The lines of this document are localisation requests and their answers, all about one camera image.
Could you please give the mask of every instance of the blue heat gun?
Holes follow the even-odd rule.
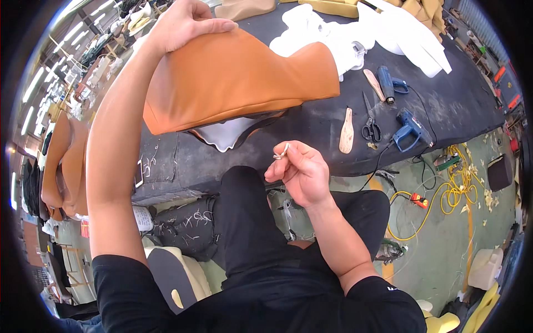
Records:
[[[381,91],[385,96],[385,101],[388,104],[394,103],[394,93],[398,94],[407,94],[409,93],[409,88],[407,83],[402,79],[397,79],[391,77],[389,69],[387,66],[379,66],[377,68],[377,78],[379,79],[379,84],[381,85]]]
[[[402,108],[396,115],[396,120],[402,125],[393,136],[392,139],[398,146],[398,149],[401,152],[406,152],[421,140],[427,147],[433,146],[433,139],[431,138],[430,133],[424,128],[424,126],[418,121],[411,112],[406,108]],[[409,147],[402,149],[400,147],[400,141],[406,138],[409,134],[413,133],[416,136],[415,142],[413,142]]]

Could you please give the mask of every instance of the orange leather upholstery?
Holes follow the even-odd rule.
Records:
[[[85,150],[88,128],[77,119],[68,119],[61,112],[50,139],[44,165],[41,198],[55,208],[53,217],[62,208],[68,216],[88,215],[85,193]]]
[[[61,112],[58,121],[55,123],[54,132],[48,145],[46,163],[44,166],[43,188],[41,189],[41,199],[47,205],[59,208],[63,206],[63,196],[59,193],[58,185],[55,181],[55,172],[59,162],[70,146],[71,132],[67,115]]]
[[[235,29],[201,35],[164,56],[143,117],[153,134],[161,134],[339,94],[337,67],[324,44],[284,58]]]

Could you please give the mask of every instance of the wooden paddle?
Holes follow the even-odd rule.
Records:
[[[376,77],[374,76],[374,73],[372,73],[369,69],[364,69],[363,73],[365,73],[365,76],[367,77],[368,83],[374,88],[376,91],[377,96],[382,102],[385,102],[385,96],[383,95],[383,92],[381,91],[381,86],[379,85],[379,82],[377,81]]]
[[[338,149],[348,154],[352,151],[353,146],[353,125],[352,125],[352,109],[346,108],[346,117],[344,118],[344,124],[341,130],[341,140],[338,143]]]

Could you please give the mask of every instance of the work table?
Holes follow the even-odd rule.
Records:
[[[269,45],[286,30],[281,15],[297,4],[278,4],[273,12],[239,21],[239,27]],[[344,24],[353,21],[333,15],[319,15],[326,22]],[[413,149],[400,153],[394,144],[384,152],[380,166],[466,142],[501,126],[505,121],[504,115],[496,108],[496,101],[474,63],[448,37],[443,38],[442,44],[452,72],[446,74],[440,71],[433,78],[426,77],[405,56],[390,53],[377,42],[365,55],[364,69],[375,73],[377,67],[387,66],[391,76],[405,80],[418,92],[427,115],[420,98],[412,89],[406,95],[396,94],[393,106],[380,103],[363,71],[350,70],[340,83],[340,96],[291,108],[273,124],[259,129],[240,147],[225,153],[188,133],[152,135],[143,124],[140,157],[144,185],[136,190],[132,200],[149,205],[201,193],[217,193],[220,179],[230,167],[247,165],[263,173],[273,162],[272,148],[285,140],[300,140],[318,149],[328,163],[331,175],[371,173],[376,167],[379,153],[401,127],[396,121],[396,114],[402,107],[411,111],[426,127],[435,145],[427,148],[418,143]],[[361,129],[368,119],[363,91],[374,108],[376,122],[383,134],[382,140],[377,143],[377,150],[369,148],[369,141],[361,136]],[[346,106],[353,110],[354,138],[349,154],[343,154],[338,149]],[[411,142],[406,139],[402,146],[407,147]]]

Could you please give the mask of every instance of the finger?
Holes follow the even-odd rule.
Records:
[[[312,148],[305,143],[298,141],[298,140],[292,140],[292,141],[283,141],[281,143],[278,143],[274,147],[274,153],[281,154],[285,150],[285,145],[289,144],[289,146],[295,147],[302,155],[308,156],[309,158],[314,156],[315,153],[318,153],[318,150],[315,148]]]
[[[304,173],[309,171],[312,167],[312,162],[309,158],[304,156],[295,146],[289,145],[287,150],[287,157],[289,161],[299,170]]]
[[[287,171],[285,171],[285,174],[283,175],[283,178],[281,180],[283,180],[284,184],[287,184],[297,173],[298,168],[290,164],[289,168],[287,169]]]
[[[285,171],[289,168],[290,162],[287,158],[275,160],[265,172],[265,178],[282,179]]]
[[[190,0],[192,5],[192,17],[193,18],[203,18],[203,19],[212,19],[213,14],[209,5],[200,0]]]
[[[227,19],[209,19],[195,21],[194,37],[203,34],[224,33],[237,28],[239,25]]]

